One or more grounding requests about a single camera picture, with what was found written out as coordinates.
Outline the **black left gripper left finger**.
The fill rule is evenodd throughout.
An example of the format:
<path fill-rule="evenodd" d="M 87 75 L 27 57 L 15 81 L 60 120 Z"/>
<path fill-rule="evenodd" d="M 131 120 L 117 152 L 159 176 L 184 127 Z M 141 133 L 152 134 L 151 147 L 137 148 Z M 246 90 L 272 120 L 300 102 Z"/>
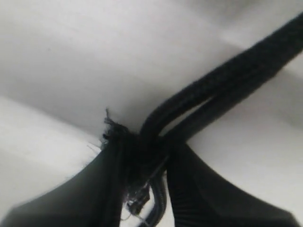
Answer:
<path fill-rule="evenodd" d="M 123 149 L 107 144 L 83 170 L 46 194 L 12 208 L 6 227 L 118 227 Z"/>

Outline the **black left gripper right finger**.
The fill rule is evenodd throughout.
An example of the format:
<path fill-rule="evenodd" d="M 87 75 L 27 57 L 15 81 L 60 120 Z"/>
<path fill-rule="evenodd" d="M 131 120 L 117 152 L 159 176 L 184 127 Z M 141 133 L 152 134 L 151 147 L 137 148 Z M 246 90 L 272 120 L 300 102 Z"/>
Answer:
<path fill-rule="evenodd" d="M 167 182 L 177 227 L 295 227 L 294 215 L 236 187 L 187 144 L 174 146 Z"/>

